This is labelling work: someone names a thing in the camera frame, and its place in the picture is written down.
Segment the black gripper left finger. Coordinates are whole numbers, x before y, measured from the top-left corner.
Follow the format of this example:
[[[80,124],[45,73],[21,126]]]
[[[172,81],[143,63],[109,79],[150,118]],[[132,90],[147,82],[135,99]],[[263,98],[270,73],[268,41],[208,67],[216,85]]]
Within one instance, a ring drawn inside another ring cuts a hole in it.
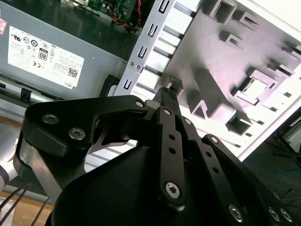
[[[182,150],[173,92],[160,88],[149,103],[128,95],[31,105],[14,156],[16,171],[57,201],[71,182],[136,147]]]

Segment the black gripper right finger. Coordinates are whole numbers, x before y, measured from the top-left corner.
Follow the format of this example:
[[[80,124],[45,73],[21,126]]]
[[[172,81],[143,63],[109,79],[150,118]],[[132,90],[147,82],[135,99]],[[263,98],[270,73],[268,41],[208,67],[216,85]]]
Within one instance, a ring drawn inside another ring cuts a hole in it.
[[[185,150],[192,158],[195,183],[209,194],[201,196],[206,226],[293,226],[294,216],[270,190],[221,142],[211,134],[200,138],[195,126],[181,115],[177,94],[172,93]]]

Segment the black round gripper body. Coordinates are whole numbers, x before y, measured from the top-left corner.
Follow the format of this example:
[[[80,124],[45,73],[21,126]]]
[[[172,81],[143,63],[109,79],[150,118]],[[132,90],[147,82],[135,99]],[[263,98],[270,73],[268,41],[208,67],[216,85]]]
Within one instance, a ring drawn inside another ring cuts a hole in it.
[[[48,226],[232,226],[180,148],[136,147],[71,182]]]

